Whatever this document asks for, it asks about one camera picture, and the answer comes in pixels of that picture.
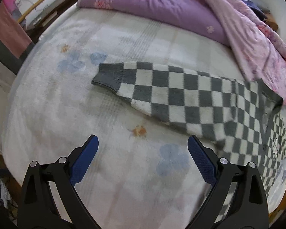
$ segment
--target checkered cardigan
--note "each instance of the checkered cardigan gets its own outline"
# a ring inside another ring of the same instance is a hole
[[[215,143],[219,157],[253,161],[266,194],[281,159],[286,129],[282,98],[262,80],[245,82],[145,62],[100,64],[92,84],[112,90],[142,113]]]

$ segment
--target metal bolt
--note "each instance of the metal bolt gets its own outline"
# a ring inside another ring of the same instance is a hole
[[[219,159],[220,163],[222,164],[227,164],[228,163],[228,160],[224,157],[222,157],[221,159]]]
[[[64,164],[64,163],[66,163],[66,161],[67,161],[66,157],[61,157],[60,159],[58,159],[58,163],[60,163],[60,164]]]
[[[256,165],[255,165],[255,163],[250,162],[250,163],[249,163],[249,166],[250,166],[251,168],[255,168]]]
[[[30,166],[31,167],[35,167],[37,165],[37,162],[36,161],[32,161],[31,163],[30,163]]]

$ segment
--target mattress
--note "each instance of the mattress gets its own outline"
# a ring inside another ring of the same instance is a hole
[[[188,153],[189,135],[91,84],[100,62],[124,61],[243,79],[231,49],[220,43],[160,22],[73,6],[45,32],[12,86],[2,134],[5,163],[22,183],[32,160],[55,162],[95,134],[99,150],[75,189],[97,223],[185,228],[207,187]],[[211,142],[202,143],[215,151]]]

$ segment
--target pink blanket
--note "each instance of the pink blanket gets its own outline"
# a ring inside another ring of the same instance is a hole
[[[286,105],[286,44],[240,0],[206,0],[248,81],[261,78]]]

